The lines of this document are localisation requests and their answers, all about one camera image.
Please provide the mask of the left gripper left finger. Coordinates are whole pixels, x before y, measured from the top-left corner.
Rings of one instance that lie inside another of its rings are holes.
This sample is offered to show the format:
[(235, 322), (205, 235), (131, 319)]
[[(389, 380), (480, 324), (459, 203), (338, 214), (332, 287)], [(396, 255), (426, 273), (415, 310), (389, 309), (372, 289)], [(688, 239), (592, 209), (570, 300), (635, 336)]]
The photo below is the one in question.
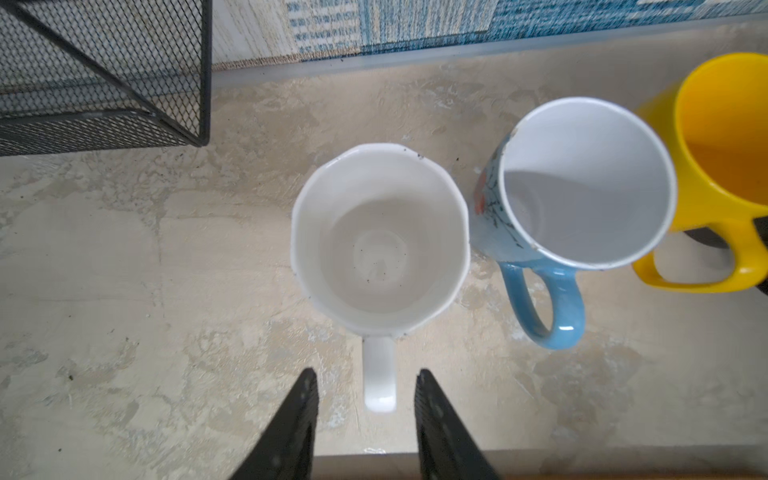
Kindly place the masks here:
[(317, 375), (305, 368), (231, 479), (310, 479), (318, 416)]

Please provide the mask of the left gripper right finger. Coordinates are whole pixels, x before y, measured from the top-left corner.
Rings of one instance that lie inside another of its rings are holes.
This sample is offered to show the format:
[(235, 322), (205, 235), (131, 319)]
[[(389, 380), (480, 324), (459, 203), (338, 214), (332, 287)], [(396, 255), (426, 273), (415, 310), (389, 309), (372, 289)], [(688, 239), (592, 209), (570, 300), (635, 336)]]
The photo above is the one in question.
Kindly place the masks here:
[(421, 369), (414, 395), (422, 479), (497, 479), (434, 375)]

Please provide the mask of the white mug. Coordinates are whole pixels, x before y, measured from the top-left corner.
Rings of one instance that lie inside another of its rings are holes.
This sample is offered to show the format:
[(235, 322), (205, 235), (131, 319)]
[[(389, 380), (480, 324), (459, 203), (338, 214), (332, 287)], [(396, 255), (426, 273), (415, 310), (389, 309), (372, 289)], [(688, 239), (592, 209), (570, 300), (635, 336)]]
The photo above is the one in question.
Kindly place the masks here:
[(300, 191), (290, 257), (313, 306), (361, 337), (366, 408), (395, 411), (396, 339), (444, 312), (469, 271), (468, 208), (454, 180), (403, 145), (355, 146)]

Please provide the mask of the teal blue mug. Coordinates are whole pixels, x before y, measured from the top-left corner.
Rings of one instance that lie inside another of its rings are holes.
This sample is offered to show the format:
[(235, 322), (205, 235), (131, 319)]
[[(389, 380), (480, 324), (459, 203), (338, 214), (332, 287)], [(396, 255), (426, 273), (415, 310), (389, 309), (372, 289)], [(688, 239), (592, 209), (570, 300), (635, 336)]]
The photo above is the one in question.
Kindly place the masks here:
[(492, 154), (470, 200), (470, 242), (499, 265), (527, 336), (562, 350), (585, 331), (577, 274), (650, 253), (676, 205), (673, 162), (643, 120), (605, 100), (561, 98)]

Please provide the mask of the black mug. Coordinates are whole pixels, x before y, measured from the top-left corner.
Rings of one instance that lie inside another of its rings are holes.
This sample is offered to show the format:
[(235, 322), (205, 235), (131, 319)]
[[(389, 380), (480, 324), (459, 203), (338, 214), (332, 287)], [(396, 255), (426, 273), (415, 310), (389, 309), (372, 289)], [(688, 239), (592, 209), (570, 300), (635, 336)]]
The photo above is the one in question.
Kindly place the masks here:
[(749, 289), (767, 277), (767, 243), (755, 226), (753, 217), (744, 213), (722, 212), (691, 216), (682, 230), (707, 227), (729, 247), (733, 256), (732, 271), (716, 282), (683, 284), (689, 293), (732, 293)]

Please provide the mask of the yellow mug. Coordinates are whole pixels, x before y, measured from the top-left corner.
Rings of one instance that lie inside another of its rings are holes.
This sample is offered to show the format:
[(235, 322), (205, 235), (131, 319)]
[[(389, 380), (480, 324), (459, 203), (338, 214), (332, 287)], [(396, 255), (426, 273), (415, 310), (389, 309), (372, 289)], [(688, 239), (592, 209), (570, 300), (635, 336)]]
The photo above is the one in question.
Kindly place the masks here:
[[(691, 216), (767, 214), (767, 57), (732, 53), (704, 62), (637, 111), (674, 163), (678, 199), (671, 231)], [(686, 292), (648, 253), (632, 265), (646, 284)]]

